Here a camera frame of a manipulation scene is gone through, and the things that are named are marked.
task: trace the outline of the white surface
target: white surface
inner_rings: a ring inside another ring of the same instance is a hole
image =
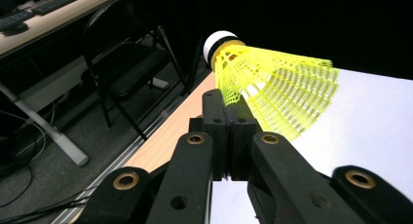
[[[369,169],[413,201],[413,81],[342,70],[319,120],[291,143],[318,171]],[[258,223],[246,182],[214,182],[213,224]]]
[[[207,63],[210,63],[210,61],[207,59],[207,55],[209,54],[210,48],[217,42],[219,39],[226,37],[226,36],[235,36],[237,37],[234,33],[229,32],[229,31],[216,31],[208,38],[206,38],[206,42],[204,43],[204,59],[206,60]]]

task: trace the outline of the yellow shuttlecock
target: yellow shuttlecock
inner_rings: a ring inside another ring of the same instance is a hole
[[[288,140],[317,120],[338,89],[330,60],[249,47],[228,31],[206,39],[204,57],[226,105],[242,95],[263,131]]]

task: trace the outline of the table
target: table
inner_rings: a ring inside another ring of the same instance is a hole
[[[21,34],[8,37],[0,34],[0,62],[6,63],[13,59],[19,59],[19,55],[24,55],[28,51],[34,50],[39,44],[53,38],[59,34],[60,31],[64,31],[65,27],[68,27],[70,24],[76,22],[76,20],[91,14],[93,11],[111,1],[115,0],[77,0],[49,14],[41,17],[36,16],[27,20],[25,23],[29,26],[29,30]],[[79,65],[79,61],[78,59],[73,61],[73,64],[63,67],[55,76],[49,77],[49,79],[45,81],[46,86],[50,89],[59,87],[59,91],[64,92],[73,88],[74,85],[79,84],[80,74],[85,70],[85,66]],[[36,87],[35,90],[43,90],[43,88],[43,84],[40,84],[40,87]],[[36,111],[38,111],[41,106],[35,106],[33,108],[25,102],[29,99],[28,94],[23,94],[25,99],[22,99],[1,83],[0,91],[42,127],[77,166],[81,167],[87,163],[89,158],[85,153],[62,132],[50,126],[37,114]]]
[[[331,106],[292,145],[326,175],[340,166],[367,168],[413,201],[413,81],[342,70],[338,82]],[[214,87],[211,73],[125,167],[150,172],[169,161],[189,119],[202,114],[202,94]],[[257,222],[245,184],[222,181],[213,186],[211,223]]]

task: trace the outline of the keyboard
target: keyboard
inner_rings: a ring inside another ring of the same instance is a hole
[[[48,0],[41,5],[31,8],[31,12],[38,16],[44,16],[74,1],[76,0]]]
[[[20,23],[36,16],[29,11],[20,11],[0,19],[0,31],[7,31]]]

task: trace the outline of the yellow plastic netting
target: yellow plastic netting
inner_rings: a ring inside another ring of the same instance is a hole
[[[330,60],[248,46],[224,47],[214,71],[226,105],[242,94],[262,130],[288,140],[317,120],[338,89]]]

